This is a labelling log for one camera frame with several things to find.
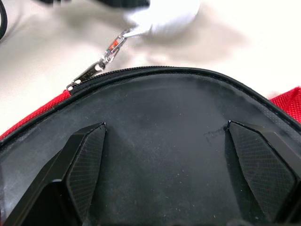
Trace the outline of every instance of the red fabric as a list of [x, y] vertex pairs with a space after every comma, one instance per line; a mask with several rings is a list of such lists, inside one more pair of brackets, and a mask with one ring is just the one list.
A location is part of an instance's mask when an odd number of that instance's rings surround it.
[[0, 140], [2, 140], [3, 138], [5, 138], [6, 136], [8, 136], [10, 133], [12, 133], [13, 131], [15, 131], [17, 128], [23, 126], [28, 121], [30, 121], [30, 120], [34, 119], [35, 117], [43, 114], [44, 112], [50, 110], [52, 107], [54, 107], [55, 105], [59, 104], [60, 102], [68, 99], [70, 96], [71, 95], [70, 95], [69, 91], [64, 90], [64, 92], [62, 94], [58, 95], [57, 97], [55, 97], [54, 99], [52, 99], [51, 101], [49, 101], [47, 104], [45, 104], [44, 106], [40, 107], [38, 110], [36, 110], [33, 113], [31, 113], [30, 115], [26, 116], [24, 119], [22, 119], [21, 121], [19, 121], [16, 125], [14, 125], [12, 128], [10, 128], [5, 133], [3, 133], [0, 136]]
[[271, 102], [301, 123], [301, 87], [281, 94], [271, 99]]

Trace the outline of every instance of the bag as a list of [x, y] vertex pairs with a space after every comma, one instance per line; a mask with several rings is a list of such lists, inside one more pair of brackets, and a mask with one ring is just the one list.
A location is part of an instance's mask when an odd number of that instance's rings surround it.
[[99, 175], [78, 224], [301, 221], [301, 125], [230, 77], [177, 67], [82, 81], [2, 135], [1, 221], [74, 132], [101, 122]]

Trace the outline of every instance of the white table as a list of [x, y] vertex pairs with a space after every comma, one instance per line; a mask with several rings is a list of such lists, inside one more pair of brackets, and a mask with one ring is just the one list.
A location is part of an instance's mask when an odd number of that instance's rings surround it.
[[[46, 7], [4, 0], [10, 29], [0, 44], [0, 133], [59, 95], [128, 25], [88, 0]], [[171, 40], [126, 43], [108, 71], [145, 65], [200, 67], [265, 97], [301, 85], [301, 1], [206, 0], [188, 31]]]

